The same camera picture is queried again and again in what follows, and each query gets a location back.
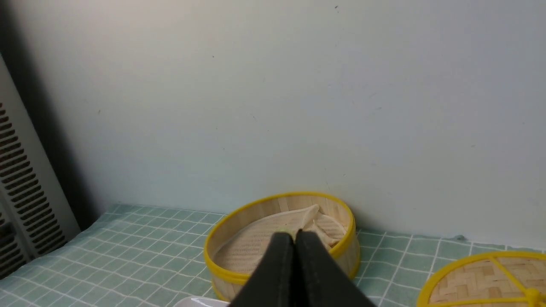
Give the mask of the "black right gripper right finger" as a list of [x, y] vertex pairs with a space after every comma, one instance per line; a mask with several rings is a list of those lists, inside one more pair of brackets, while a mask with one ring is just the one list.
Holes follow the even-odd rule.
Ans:
[[314, 232], [298, 231], [295, 239], [296, 307], [376, 306], [348, 278]]

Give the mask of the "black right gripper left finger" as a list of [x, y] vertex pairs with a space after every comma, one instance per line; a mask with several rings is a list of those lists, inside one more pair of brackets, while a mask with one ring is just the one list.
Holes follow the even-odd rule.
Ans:
[[265, 254], [230, 307], [291, 307], [294, 241], [273, 233]]

